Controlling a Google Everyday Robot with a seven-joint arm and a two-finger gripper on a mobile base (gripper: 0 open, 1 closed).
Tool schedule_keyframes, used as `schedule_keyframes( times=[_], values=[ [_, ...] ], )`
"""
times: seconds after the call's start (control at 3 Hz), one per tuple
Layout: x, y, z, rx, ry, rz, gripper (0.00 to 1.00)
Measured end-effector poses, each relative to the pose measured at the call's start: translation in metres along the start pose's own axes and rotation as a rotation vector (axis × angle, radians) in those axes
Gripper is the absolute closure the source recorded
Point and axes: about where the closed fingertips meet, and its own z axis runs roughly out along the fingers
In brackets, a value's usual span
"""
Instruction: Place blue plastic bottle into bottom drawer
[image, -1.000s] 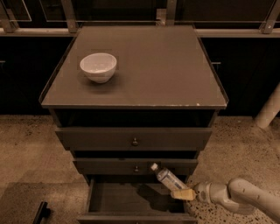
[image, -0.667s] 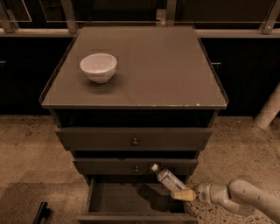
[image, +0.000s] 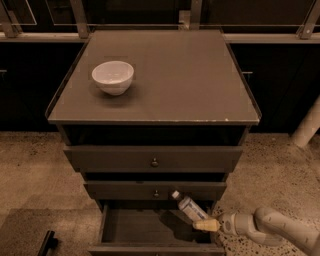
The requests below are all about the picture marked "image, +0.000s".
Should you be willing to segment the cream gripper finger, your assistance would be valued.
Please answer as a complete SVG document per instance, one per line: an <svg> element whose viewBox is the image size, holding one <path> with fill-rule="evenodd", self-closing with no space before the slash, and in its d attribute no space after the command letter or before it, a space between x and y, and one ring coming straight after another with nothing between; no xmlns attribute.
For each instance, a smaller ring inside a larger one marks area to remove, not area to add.
<svg viewBox="0 0 320 256"><path fill-rule="evenodd" d="M193 223L193 228L201 231L217 232L220 227L217 219L204 219Z"/></svg>

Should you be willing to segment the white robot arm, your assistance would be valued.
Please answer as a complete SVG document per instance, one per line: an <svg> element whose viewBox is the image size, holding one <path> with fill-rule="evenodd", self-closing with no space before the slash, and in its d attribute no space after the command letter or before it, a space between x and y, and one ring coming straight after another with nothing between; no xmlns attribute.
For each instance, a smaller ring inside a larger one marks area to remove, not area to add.
<svg viewBox="0 0 320 256"><path fill-rule="evenodd" d="M226 256L319 256L319 104L293 135L251 134L214 219Z"/></svg>

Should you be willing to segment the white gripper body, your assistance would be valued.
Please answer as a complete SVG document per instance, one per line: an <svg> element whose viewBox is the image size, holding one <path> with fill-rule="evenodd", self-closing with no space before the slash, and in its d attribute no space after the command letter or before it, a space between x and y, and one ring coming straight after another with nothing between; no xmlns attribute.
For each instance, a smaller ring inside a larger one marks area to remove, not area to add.
<svg viewBox="0 0 320 256"><path fill-rule="evenodd" d="M223 213L218 217L221 230L228 235L246 235L255 231L252 214Z"/></svg>

